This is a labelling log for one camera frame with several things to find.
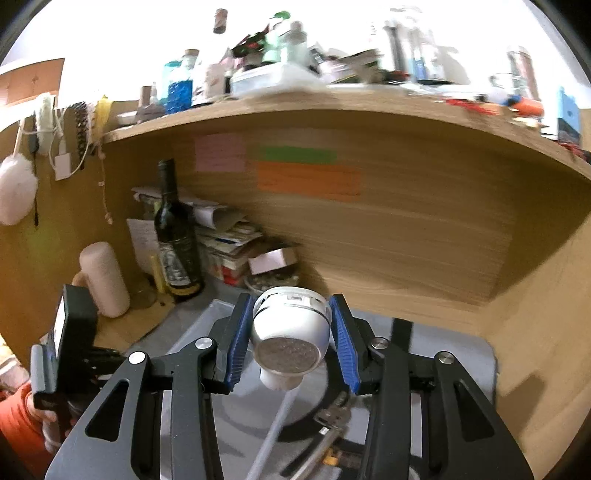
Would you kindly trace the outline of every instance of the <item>metal pivot screw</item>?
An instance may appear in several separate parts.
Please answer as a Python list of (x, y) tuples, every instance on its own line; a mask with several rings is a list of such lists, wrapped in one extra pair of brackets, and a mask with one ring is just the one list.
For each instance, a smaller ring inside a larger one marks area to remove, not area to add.
[(201, 337), (201, 338), (198, 338), (197, 340), (195, 340), (195, 346), (199, 350), (205, 350), (206, 348), (209, 348), (212, 345), (213, 345), (213, 340), (211, 340), (211, 338), (209, 338), (209, 337)]
[(374, 339), (371, 341), (371, 346), (376, 350), (384, 350), (388, 347), (388, 345), (390, 345), (390, 342), (388, 342), (388, 340), (384, 337), (374, 337)]
[(146, 354), (143, 352), (134, 352), (129, 356), (129, 363), (130, 364), (140, 364), (146, 359)]
[(439, 352), (437, 354), (437, 359), (442, 364), (450, 365), (456, 360), (456, 357), (454, 357), (450, 352)]

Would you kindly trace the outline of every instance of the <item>pink sticky note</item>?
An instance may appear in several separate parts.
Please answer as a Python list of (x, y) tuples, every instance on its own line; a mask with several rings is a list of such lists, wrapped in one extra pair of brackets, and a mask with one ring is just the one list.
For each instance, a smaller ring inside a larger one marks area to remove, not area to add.
[(213, 134), (195, 139), (195, 171), (244, 171), (246, 145), (240, 134)]

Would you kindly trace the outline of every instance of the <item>orange sticky note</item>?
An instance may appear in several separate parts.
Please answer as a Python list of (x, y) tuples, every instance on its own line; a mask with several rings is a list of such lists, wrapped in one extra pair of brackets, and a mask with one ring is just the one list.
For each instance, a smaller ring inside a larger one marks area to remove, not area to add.
[(360, 172), (340, 165), (257, 162), (257, 186), (275, 193), (296, 193), (340, 202), (359, 199)]

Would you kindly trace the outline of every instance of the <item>wooden shelf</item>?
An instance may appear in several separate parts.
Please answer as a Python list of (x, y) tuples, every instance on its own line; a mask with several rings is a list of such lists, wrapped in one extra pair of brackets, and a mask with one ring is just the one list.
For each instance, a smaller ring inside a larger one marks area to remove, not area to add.
[[(236, 120), (237, 117), (263, 114), (276, 114), (285, 117), (285, 113), (305, 111), (313, 112), (310, 116), (311, 126), (318, 126), (316, 117), (318, 112), (323, 111), (339, 112), (340, 127), (342, 127), (342, 122), (349, 122), (351, 127), (356, 125), (356, 121), (366, 125), (367, 118), (361, 118), (359, 114), (367, 112), (425, 120), (427, 123), (415, 122), (412, 124), (417, 129), (422, 129), (423, 134), (424, 131), (429, 131), (430, 134), (437, 135), (439, 133), (441, 135), (442, 124), (460, 127), (459, 131), (456, 130), (456, 134), (467, 142), (472, 141), (477, 145), (490, 147), (491, 145), (483, 145), (482, 142), (494, 144), (495, 141), (503, 139), (513, 143), (513, 147), (521, 147), (513, 156), (539, 163), (544, 162), (543, 157), (547, 157), (546, 163), (548, 163), (548, 159), (553, 160), (587, 180), (591, 180), (591, 165), (536, 132), (509, 123), (499, 117), (480, 115), (443, 102), (435, 102), (421, 97), (409, 97), (399, 92), (384, 92), (383, 90), (363, 92), (330, 90), (327, 93), (285, 93), (249, 100), (226, 100), (214, 105), (166, 115), (143, 124), (113, 130), (105, 134), (104, 142), (112, 143), (145, 134), (164, 133), (172, 128), (200, 122), (207, 123), (228, 118)], [(375, 128), (399, 131), (400, 122), (376, 121)], [(496, 149), (499, 153), (504, 153), (503, 150), (507, 150), (508, 147), (509, 145), (505, 143)]]

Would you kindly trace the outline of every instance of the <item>orange sleeve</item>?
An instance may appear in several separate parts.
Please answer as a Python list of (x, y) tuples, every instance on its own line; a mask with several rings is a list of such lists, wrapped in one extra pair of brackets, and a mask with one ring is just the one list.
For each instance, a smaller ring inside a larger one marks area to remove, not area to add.
[(35, 477), (43, 478), (52, 455), (45, 450), (41, 423), (27, 410), (27, 395), (31, 384), (22, 385), (17, 392), (0, 402), (0, 431), (21, 462)]

